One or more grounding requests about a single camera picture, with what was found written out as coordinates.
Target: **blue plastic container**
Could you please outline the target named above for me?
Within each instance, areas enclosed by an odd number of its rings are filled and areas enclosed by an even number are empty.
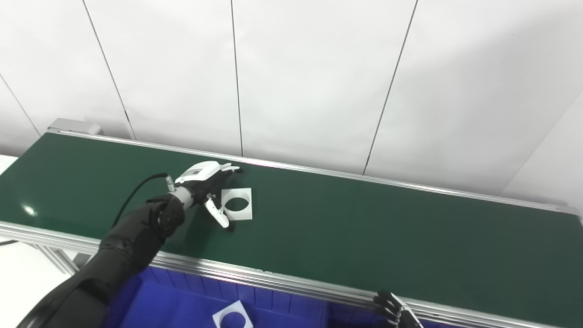
[[[212,315],[241,300],[255,328],[323,328],[325,301],[150,267],[112,304],[106,328],[215,327]],[[222,327],[242,327],[235,314]]]

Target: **white floor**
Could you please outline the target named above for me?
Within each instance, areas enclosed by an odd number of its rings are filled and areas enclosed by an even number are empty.
[[[15,160],[0,155],[0,173]],[[0,328],[16,327],[44,295],[69,277],[41,252],[20,242],[0,246],[0,263]]]

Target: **circular hole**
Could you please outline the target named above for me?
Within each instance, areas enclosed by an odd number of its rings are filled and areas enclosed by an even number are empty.
[[[249,205],[249,202],[246,199],[235,197],[235,198],[229,199],[227,204],[225,204],[224,206],[229,211],[241,211],[245,207],[247,207],[247,205]]]
[[[220,328],[243,328],[244,326],[245,317],[238,312],[228,313],[220,322]]]

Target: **black cable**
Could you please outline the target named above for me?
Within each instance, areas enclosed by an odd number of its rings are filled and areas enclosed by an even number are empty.
[[[5,242],[0,242],[0,246],[4,246],[4,245],[10,245],[10,244],[14,244],[17,243],[18,240],[7,240]]]
[[[148,181],[153,180],[153,179],[157,179],[159,177],[167,177],[169,176],[168,173],[158,173],[156,175],[150,176],[148,178],[146,178],[144,181],[142,181],[137,187],[135,187],[135,189],[132,191],[131,194],[129,194],[128,198],[125,200],[124,205],[121,206],[120,211],[117,213],[117,216],[115,217],[115,220],[113,221],[113,224],[111,225],[111,227],[115,227],[115,225],[117,224],[117,222],[120,221],[121,215],[124,213],[125,207],[128,205],[129,201],[132,200],[132,197],[138,192],[138,190]]]

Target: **panel seam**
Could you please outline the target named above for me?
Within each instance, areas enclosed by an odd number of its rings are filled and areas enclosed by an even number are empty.
[[[132,135],[134,136],[134,140],[137,140],[136,132],[134,131],[134,127],[132,126],[132,122],[129,120],[128,111],[125,108],[124,101],[123,101],[123,99],[121,99],[120,90],[117,87],[117,83],[115,82],[115,79],[113,77],[113,73],[111,72],[111,67],[109,65],[109,62],[107,61],[105,51],[103,51],[103,46],[101,45],[101,41],[99,40],[99,36],[97,35],[97,30],[95,29],[95,25],[93,24],[93,19],[91,19],[91,15],[89,14],[89,8],[87,8],[87,4],[85,3],[85,0],[81,0],[81,1],[83,2],[83,6],[85,7],[85,12],[87,13],[87,17],[89,18],[89,23],[91,24],[91,28],[93,29],[93,34],[95,34],[95,39],[97,39],[97,44],[99,45],[99,49],[101,50],[103,60],[106,62],[107,71],[109,72],[110,77],[111,77],[111,81],[113,82],[113,86],[115,87],[115,92],[117,93],[117,97],[120,100],[121,107],[124,109],[125,119],[128,121],[129,128],[132,131]]]
[[[241,157],[243,156],[243,127],[241,125],[241,100],[239,97],[239,71],[237,66],[237,42],[235,40],[235,14],[231,0],[231,26],[233,27],[233,54],[235,57],[235,83],[237,86],[237,111],[239,114],[239,140],[241,141]]]
[[[8,82],[6,82],[6,79],[4,78],[4,76],[1,73],[0,73],[0,78],[4,82],[4,85],[6,85],[6,87],[8,88],[8,91],[10,91],[10,94],[12,95],[12,97],[14,98],[16,103],[18,104],[18,107],[20,107],[20,109],[22,110],[22,112],[24,113],[24,115],[26,116],[26,118],[28,119],[28,121],[30,122],[30,124],[33,126],[34,130],[36,131],[36,133],[40,137],[40,132],[38,131],[36,125],[34,125],[33,120],[30,118],[29,114],[24,110],[24,107],[22,107],[20,100],[18,100],[18,98],[14,94],[14,91],[12,91],[12,88],[10,88],[10,86],[8,85]]]
[[[580,96],[576,97],[575,100],[573,100],[573,103],[575,103],[577,101],[577,99]],[[504,188],[502,188],[502,191],[498,194],[503,195],[504,192],[506,191],[506,189],[508,188],[508,186],[510,186],[510,184],[512,183],[512,181],[514,181],[514,179],[516,178],[516,176],[520,173],[520,171],[522,171],[522,168],[524,168],[524,166],[528,163],[528,161],[534,156],[534,154],[536,153],[536,151],[540,148],[540,146],[548,139],[549,135],[551,134],[551,132],[553,132],[553,130],[557,127],[557,125],[559,124],[559,122],[563,119],[563,117],[565,117],[565,115],[567,115],[567,112],[572,108],[573,103],[569,105],[569,107],[567,107],[567,110],[565,112],[563,112],[563,114],[559,117],[559,119],[553,124],[553,127],[549,130],[549,132],[545,135],[544,138],[542,138],[542,140],[539,142],[539,144],[535,147],[535,149],[533,149],[533,151],[531,152],[531,154],[528,156],[528,158],[524,161],[524,163],[522,163],[522,165],[520,166],[520,168],[516,171],[516,173],[514,173],[514,175],[512,176],[512,178],[510,178],[510,180],[508,181],[508,183],[506,184],[506,186],[504,186]]]
[[[397,63],[395,64],[395,70],[393,71],[393,76],[391,78],[391,83],[389,83],[389,89],[387,90],[387,96],[385,97],[385,102],[382,105],[381,115],[378,118],[377,128],[374,131],[373,142],[370,145],[368,151],[368,157],[366,163],[364,164],[363,175],[366,173],[368,167],[368,162],[370,161],[370,155],[373,152],[374,142],[377,140],[378,129],[381,127],[382,117],[385,114],[385,108],[387,107],[387,100],[389,99],[389,94],[391,93],[391,88],[393,87],[393,82],[395,81],[395,75],[397,69],[399,68],[399,63],[401,62],[401,56],[403,55],[403,49],[405,49],[405,43],[407,42],[407,36],[409,35],[409,30],[411,29],[411,23],[413,22],[413,17],[415,16],[415,10],[417,9],[417,3],[419,0],[415,0],[415,5],[413,6],[413,11],[411,13],[411,18],[409,19],[409,24],[407,25],[407,31],[405,31],[405,37],[403,38],[403,44],[401,45],[401,50],[399,52],[399,57],[397,57]]]

